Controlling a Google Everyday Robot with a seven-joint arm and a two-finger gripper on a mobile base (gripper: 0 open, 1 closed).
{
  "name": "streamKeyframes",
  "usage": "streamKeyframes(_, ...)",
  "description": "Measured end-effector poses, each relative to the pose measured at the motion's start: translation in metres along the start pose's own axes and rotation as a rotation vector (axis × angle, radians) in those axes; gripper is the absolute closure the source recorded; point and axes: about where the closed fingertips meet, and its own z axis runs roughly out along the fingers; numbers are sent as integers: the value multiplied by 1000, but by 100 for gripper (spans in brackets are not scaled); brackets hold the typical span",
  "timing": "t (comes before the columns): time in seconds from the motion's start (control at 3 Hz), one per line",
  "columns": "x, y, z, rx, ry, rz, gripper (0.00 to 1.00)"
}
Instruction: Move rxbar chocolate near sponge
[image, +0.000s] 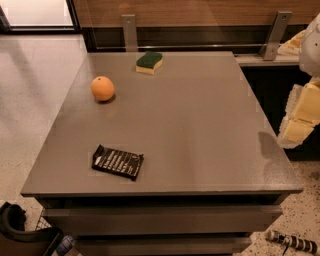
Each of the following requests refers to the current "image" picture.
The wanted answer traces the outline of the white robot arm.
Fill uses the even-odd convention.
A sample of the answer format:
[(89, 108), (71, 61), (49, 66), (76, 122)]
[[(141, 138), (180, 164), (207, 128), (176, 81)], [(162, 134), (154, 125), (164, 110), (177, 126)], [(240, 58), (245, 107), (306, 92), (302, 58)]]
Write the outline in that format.
[(293, 86), (279, 128), (279, 146), (293, 149), (320, 124), (320, 14), (305, 30), (281, 45), (278, 53), (298, 56), (300, 70), (311, 76), (304, 86)]

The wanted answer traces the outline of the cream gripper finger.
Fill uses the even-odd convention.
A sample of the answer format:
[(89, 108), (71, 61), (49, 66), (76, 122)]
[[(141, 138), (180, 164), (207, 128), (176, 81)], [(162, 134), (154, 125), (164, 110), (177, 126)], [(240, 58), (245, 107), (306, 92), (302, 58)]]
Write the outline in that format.
[(302, 30), (291, 39), (281, 44), (277, 50), (277, 53), (284, 56), (298, 56), (304, 34), (305, 31)]
[(293, 149), (301, 145), (319, 124), (320, 79), (312, 78), (304, 86), (295, 84), (279, 128), (279, 146)]

